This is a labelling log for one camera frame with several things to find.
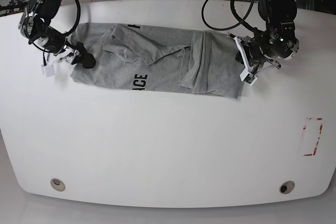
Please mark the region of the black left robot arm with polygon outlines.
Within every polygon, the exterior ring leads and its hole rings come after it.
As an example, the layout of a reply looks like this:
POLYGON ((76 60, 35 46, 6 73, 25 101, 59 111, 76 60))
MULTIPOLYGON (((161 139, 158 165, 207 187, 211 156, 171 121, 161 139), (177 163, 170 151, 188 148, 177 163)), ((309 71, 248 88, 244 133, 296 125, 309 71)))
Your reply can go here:
POLYGON ((245 67, 240 74, 241 81, 253 84, 264 63, 268 62, 271 68, 280 69, 278 58, 289 60, 297 53, 299 40, 295 36, 295 0, 258 0, 259 15, 266 23, 264 31, 248 24, 247 16, 240 17, 237 14, 235 0, 230 0, 230 10, 238 22, 221 30, 230 30, 242 25, 254 34, 253 38, 229 35, 239 50, 236 60, 245 67))

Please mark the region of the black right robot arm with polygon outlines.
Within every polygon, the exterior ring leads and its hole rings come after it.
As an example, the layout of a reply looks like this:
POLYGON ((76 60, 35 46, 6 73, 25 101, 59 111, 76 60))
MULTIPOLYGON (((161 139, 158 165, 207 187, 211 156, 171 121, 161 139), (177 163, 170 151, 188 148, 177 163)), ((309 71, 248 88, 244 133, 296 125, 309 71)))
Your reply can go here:
POLYGON ((92 69, 96 65, 94 56, 87 52, 83 43, 72 45, 68 37, 79 25, 81 7, 79 0, 74 0, 77 13, 73 27, 61 33, 51 27, 51 20, 56 16, 62 0, 29 0, 19 22, 18 29, 28 39, 30 45, 34 45, 43 53, 60 56, 61 59, 70 59, 71 65, 80 64, 85 69, 92 69))

